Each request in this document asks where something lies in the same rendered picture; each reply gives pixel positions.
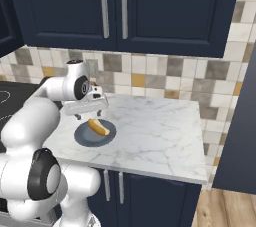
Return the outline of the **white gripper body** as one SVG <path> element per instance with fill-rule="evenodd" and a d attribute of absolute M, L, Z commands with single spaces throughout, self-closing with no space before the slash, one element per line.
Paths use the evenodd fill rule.
<path fill-rule="evenodd" d="M 63 103 L 63 108 L 66 115 L 90 113 L 107 109 L 108 101 L 106 98 L 100 98 L 92 101 L 65 101 Z"/>

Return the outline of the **hot dog bun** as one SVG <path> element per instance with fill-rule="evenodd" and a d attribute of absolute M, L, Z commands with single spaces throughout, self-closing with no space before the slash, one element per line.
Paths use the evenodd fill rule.
<path fill-rule="evenodd" d="M 89 119 L 88 126 L 100 136 L 108 136 L 110 130 L 105 128 L 98 119 Z"/>

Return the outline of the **dark grey round plate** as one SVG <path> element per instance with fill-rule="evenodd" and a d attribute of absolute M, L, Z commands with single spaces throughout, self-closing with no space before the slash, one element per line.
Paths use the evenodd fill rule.
<path fill-rule="evenodd" d="M 112 122 L 100 119 L 101 124 L 110 130 L 107 136 L 96 134 L 89 126 L 88 122 L 80 124 L 74 132 L 74 139 L 77 143 L 85 147 L 101 147 L 110 143 L 116 136 L 117 130 Z"/>

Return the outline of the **black hob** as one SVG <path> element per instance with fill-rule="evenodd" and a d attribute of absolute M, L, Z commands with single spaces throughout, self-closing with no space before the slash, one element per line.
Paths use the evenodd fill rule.
<path fill-rule="evenodd" d="M 58 127 L 61 103 L 42 92 L 35 94 L 47 80 L 39 84 L 0 81 L 0 153 L 35 151 Z"/>

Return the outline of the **dark blue base cupboard door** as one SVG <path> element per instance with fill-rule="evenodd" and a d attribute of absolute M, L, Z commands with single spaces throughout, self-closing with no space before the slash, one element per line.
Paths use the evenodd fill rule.
<path fill-rule="evenodd" d="M 111 194 L 108 202 L 105 195 L 104 170 L 97 169 L 100 173 L 101 184 L 97 193 L 88 198 L 88 205 L 92 213 L 100 221 L 101 227 L 118 227 L 114 172 L 108 170 Z"/>
<path fill-rule="evenodd" d="M 201 184 L 123 173 L 120 204 L 115 174 L 118 227 L 191 227 Z"/>

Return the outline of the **dark blue tall cabinet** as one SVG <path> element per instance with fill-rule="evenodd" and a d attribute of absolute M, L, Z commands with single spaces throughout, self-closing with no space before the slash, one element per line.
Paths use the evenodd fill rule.
<path fill-rule="evenodd" d="M 256 195 L 256 42 L 212 187 Z"/>

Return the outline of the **dark blue wall cupboard door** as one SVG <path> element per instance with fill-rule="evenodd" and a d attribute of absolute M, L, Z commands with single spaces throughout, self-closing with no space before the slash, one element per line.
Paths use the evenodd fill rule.
<path fill-rule="evenodd" d="M 127 0 L 128 38 L 116 0 L 119 51 L 221 58 L 236 0 Z"/>
<path fill-rule="evenodd" d="M 115 0 L 108 2 L 109 37 L 103 36 L 101 0 L 13 0 L 27 46 L 115 51 Z"/>

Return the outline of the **dark blue corner wall cupboard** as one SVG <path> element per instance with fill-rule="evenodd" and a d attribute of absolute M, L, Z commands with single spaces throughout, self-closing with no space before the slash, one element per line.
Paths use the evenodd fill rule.
<path fill-rule="evenodd" d="M 0 58 L 23 45 L 13 0 L 0 0 Z"/>

